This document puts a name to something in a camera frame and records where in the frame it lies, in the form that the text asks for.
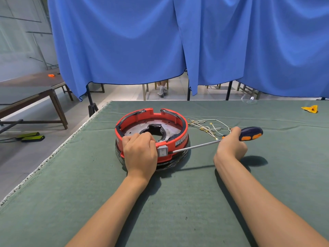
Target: black and orange handle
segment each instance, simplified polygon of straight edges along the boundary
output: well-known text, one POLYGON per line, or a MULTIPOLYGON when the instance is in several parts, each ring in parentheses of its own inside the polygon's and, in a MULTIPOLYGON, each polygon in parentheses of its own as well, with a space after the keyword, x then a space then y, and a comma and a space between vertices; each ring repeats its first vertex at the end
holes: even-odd
POLYGON ((263 135, 263 129, 256 126, 250 126, 241 130, 239 140, 240 141, 255 140, 261 137, 262 135, 263 135))

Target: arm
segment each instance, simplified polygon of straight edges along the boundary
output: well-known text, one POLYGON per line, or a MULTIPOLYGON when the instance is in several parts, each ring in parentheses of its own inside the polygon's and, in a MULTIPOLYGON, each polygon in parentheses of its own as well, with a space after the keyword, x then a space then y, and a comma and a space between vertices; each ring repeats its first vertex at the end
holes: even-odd
POLYGON ((238 161, 247 152, 234 128, 219 144, 216 169, 259 246, 329 246, 301 217, 271 195, 238 161))
POLYGON ((122 142, 127 177, 66 247, 113 247, 136 200, 155 172, 158 153, 150 133, 124 137, 122 142))

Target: floor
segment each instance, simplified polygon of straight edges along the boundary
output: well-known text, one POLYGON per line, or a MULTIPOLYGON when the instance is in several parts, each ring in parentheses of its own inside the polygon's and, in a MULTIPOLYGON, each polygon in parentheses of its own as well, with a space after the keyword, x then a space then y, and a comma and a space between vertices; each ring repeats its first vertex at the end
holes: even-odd
MULTIPOLYGON (((237 82, 234 81, 230 100, 241 100, 244 93, 236 91, 237 82)), ((188 78, 186 73, 182 76, 169 80, 169 92, 164 98, 160 98, 154 84, 149 85, 147 100, 186 100, 188 78)), ((91 90, 100 87, 92 84, 91 90)), ((228 83, 222 84, 220 89, 216 86, 198 87, 198 94, 191 100, 224 100, 228 83)), ((54 152, 68 137, 70 137, 84 122, 88 116, 88 99, 82 102, 78 99, 71 101, 67 94, 57 89, 58 99, 68 120, 68 129, 64 130, 60 124, 25 124, 17 125, 5 133, 0 134, 1 139, 16 137, 22 133, 40 132, 46 138, 41 142, 22 143, 10 142, 0 144, 0 201, 32 171, 34 171, 49 155, 54 152)), ((105 93, 92 93, 93 101, 99 108, 113 100, 143 100, 141 85, 105 85, 105 93)), ((284 100, 284 99, 313 99, 313 98, 289 98, 261 94, 261 100, 284 100)), ((58 116, 49 98, 40 100, 2 120, 56 120, 58 116)))

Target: red plastic housing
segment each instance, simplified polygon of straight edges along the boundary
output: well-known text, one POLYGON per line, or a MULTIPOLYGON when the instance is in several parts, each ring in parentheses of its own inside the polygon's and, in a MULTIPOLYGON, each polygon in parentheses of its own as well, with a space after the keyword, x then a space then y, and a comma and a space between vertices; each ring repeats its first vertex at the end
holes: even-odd
POLYGON ((160 119, 160 120, 169 120, 175 124, 179 124, 183 130, 181 134, 171 141, 162 141, 156 142, 155 146, 158 148, 159 146, 166 145, 168 147, 168 156, 158 157, 158 163, 170 161, 174 154, 171 152, 183 149, 188 141, 188 133, 187 133, 187 121, 186 119, 179 113, 169 110, 169 109, 161 109, 161 113, 154 113, 153 108, 145 108, 141 110, 137 110, 123 116, 117 123, 115 127, 115 134, 117 136, 117 145, 119 150, 121 151, 121 157, 124 158, 123 155, 123 145, 122 145, 122 136, 118 132, 118 125, 120 124, 120 130, 124 130, 128 126, 137 123, 141 120, 146 119, 160 119))

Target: person's left hand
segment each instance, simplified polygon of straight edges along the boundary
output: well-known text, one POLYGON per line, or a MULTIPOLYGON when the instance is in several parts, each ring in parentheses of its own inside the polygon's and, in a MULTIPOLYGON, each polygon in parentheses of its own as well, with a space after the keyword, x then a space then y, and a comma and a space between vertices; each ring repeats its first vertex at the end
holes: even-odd
POLYGON ((135 133, 123 137, 122 144, 128 177, 140 178, 148 183, 158 161, 155 139, 149 132, 135 133))

